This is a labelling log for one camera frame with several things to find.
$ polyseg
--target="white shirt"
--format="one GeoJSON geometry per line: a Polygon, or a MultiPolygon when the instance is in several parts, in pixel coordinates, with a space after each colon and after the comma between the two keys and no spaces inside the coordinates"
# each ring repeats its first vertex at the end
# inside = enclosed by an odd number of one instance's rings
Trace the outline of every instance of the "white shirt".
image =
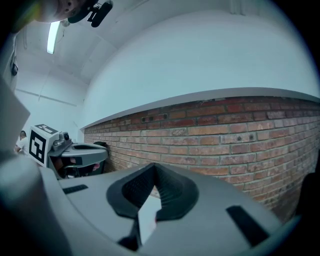
{"type": "Polygon", "coordinates": [[[21,139],[17,146],[23,151],[23,154],[25,156],[29,155],[29,140],[27,137],[24,137],[23,139],[21,139]]]}

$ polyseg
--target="curved ceiling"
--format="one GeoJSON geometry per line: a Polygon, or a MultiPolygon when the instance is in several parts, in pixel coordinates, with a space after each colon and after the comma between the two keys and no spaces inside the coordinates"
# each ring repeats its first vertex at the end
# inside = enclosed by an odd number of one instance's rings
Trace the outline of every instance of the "curved ceiling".
{"type": "Polygon", "coordinates": [[[36,21],[18,35],[17,51],[18,56],[27,54],[52,62],[88,85],[121,46],[161,21],[191,12],[221,10],[235,15],[258,15],[285,28],[285,32],[290,31],[288,21],[271,9],[269,2],[259,0],[114,0],[113,9],[98,28],[91,27],[87,18],[68,27],[60,26],[53,55],[47,53],[50,24],[36,21]]]}

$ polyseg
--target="gray plastic surface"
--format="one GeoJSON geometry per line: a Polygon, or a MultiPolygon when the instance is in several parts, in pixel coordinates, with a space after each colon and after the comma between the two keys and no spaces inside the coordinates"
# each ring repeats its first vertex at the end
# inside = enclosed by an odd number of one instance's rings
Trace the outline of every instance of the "gray plastic surface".
{"type": "MultiPolygon", "coordinates": [[[[144,166],[59,182],[62,188],[80,184],[88,186],[88,189],[67,196],[92,225],[116,242],[130,234],[133,222],[115,214],[106,200],[107,189],[115,181],[144,166]]],[[[140,253],[154,256],[209,255],[212,252],[233,255],[250,249],[251,245],[226,212],[230,206],[242,206],[269,234],[281,226],[272,212],[227,182],[182,168],[168,167],[196,183],[199,200],[182,219],[159,221],[153,234],[139,249],[140,253]]]]}
{"type": "Polygon", "coordinates": [[[242,206],[269,234],[281,227],[272,212],[231,184],[179,167],[168,167],[196,183],[199,199],[182,219],[158,222],[140,253],[153,256],[234,255],[250,249],[250,244],[226,212],[230,206],[242,206]]]}
{"type": "MultiPolygon", "coordinates": [[[[31,159],[12,157],[0,165],[0,196],[29,230],[36,231],[36,239],[52,248],[52,255],[137,255],[116,244],[130,234],[133,220],[115,214],[106,192],[112,183],[144,166],[57,180],[52,170],[39,170],[31,159]],[[68,195],[62,190],[81,184],[88,188],[68,195]]],[[[197,184],[198,202],[183,218],[158,222],[139,255],[260,255],[266,246],[277,244],[271,237],[251,248],[225,211],[233,205],[242,206],[272,235],[281,223],[262,205],[217,178],[169,168],[197,184]]],[[[282,229],[277,237],[288,234],[291,227],[282,229]]]]}
{"type": "Polygon", "coordinates": [[[89,143],[77,143],[71,144],[62,154],[63,158],[76,158],[81,157],[82,164],[73,164],[69,167],[86,167],[95,163],[100,163],[107,159],[108,152],[104,146],[89,144],[89,143]],[[89,146],[91,149],[75,149],[75,146],[89,146]]]}

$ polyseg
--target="fluorescent light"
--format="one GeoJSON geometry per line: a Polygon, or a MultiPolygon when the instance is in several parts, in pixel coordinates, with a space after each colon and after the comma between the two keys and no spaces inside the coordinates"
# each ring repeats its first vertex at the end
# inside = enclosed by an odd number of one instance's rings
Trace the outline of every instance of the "fluorescent light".
{"type": "Polygon", "coordinates": [[[50,25],[49,36],[48,36],[48,45],[46,51],[48,54],[54,54],[56,38],[59,29],[60,21],[52,22],[50,25]]]}

